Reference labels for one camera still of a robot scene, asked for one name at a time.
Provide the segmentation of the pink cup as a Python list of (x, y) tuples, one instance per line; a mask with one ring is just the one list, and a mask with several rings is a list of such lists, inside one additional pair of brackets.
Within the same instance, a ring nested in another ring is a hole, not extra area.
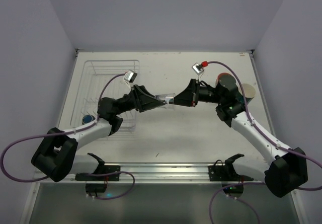
[(217, 83), (218, 83), (218, 82), (220, 82), (220, 80), (221, 80), (223, 77), (226, 77), (226, 76), (230, 76), (230, 74), (229, 74), (229, 73), (227, 73), (227, 72), (222, 72), (222, 73), (220, 73), (220, 74), (217, 76), (216, 82), (217, 82)]

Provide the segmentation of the black mug with handle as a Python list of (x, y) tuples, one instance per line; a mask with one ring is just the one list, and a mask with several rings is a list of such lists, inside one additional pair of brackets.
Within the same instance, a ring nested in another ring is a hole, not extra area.
[(256, 89), (252, 85), (246, 83), (243, 83), (242, 87), (246, 101), (249, 103), (256, 96)]

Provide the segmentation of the blue cup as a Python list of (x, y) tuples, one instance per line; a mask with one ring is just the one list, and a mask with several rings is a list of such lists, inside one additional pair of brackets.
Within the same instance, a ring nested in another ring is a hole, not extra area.
[(85, 115), (83, 118), (82, 118), (82, 125), (85, 125), (85, 124), (88, 124), (92, 121), (95, 120), (95, 117), (93, 115)]

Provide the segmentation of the dark teal cup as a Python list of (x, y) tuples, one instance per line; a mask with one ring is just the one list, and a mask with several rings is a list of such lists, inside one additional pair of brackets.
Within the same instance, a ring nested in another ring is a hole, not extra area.
[(245, 104), (245, 101), (244, 101), (244, 97), (243, 97), (243, 95), (241, 95), (241, 94), (237, 94), (237, 95), (236, 95), (236, 99), (237, 99), (241, 104)]

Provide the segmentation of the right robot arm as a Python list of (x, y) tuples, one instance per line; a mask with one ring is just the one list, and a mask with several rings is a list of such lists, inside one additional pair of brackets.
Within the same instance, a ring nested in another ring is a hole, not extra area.
[(308, 181), (304, 151), (297, 147), (293, 153), (287, 145), (274, 138), (263, 127), (258, 130), (256, 120), (246, 113), (245, 101), (233, 76), (222, 73), (216, 86), (191, 79), (188, 86), (174, 98), (174, 104), (195, 107), (198, 102), (215, 103), (219, 119), (240, 133), (263, 156), (258, 163), (236, 154), (223, 164), (209, 166), (211, 181), (237, 181), (241, 177), (264, 182), (277, 197), (283, 197)]

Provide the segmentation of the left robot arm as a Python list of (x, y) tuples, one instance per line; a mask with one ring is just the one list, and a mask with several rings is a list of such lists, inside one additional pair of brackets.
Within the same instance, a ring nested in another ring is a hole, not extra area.
[(98, 102), (97, 118), (70, 130), (48, 131), (31, 163), (55, 182), (69, 174), (101, 178), (107, 174), (105, 162), (95, 154), (77, 155), (85, 145), (116, 133), (123, 123), (120, 114), (135, 109), (145, 112), (166, 105), (166, 100), (150, 94), (144, 86), (134, 85), (122, 98), (104, 97)]

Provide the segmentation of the aluminium mounting rail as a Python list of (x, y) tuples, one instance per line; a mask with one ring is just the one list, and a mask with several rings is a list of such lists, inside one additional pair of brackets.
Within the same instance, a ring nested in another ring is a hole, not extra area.
[[(111, 183), (130, 183), (132, 182), (131, 173), (135, 177), (135, 182), (148, 184), (183, 184), (198, 183), (204, 184), (211, 182), (208, 176), (208, 166), (213, 163), (106, 163), (105, 165), (119, 165), (119, 181), (109, 181)], [(233, 167), (241, 179), (239, 181), (264, 181), (264, 171), (268, 169), (267, 164), (254, 160), (238, 159), (233, 162)]]

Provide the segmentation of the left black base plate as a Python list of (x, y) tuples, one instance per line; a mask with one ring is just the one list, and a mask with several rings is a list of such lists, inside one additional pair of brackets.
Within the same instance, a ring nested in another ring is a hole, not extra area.
[(89, 176), (88, 174), (76, 174), (76, 181), (119, 181), (119, 172), (121, 167), (119, 165), (103, 165), (95, 170), (94, 175), (100, 176)]

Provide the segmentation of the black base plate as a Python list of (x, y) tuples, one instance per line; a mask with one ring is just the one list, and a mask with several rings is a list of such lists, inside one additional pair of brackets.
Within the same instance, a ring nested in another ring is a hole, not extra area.
[(208, 176), (211, 182), (229, 182), (241, 179), (233, 167), (233, 161), (230, 160), (224, 162), (217, 160), (214, 164), (208, 166)]
[(76, 174), (76, 181), (119, 181), (119, 172), (121, 167), (119, 165), (103, 165), (95, 170), (94, 175), (100, 176), (89, 176), (88, 174)]

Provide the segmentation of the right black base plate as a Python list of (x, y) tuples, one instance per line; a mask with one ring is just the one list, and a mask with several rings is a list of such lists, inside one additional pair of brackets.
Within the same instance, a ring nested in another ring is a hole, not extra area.
[(208, 166), (208, 176), (211, 182), (229, 182), (241, 179), (233, 167), (233, 161), (230, 160), (224, 162), (217, 160), (214, 164)]

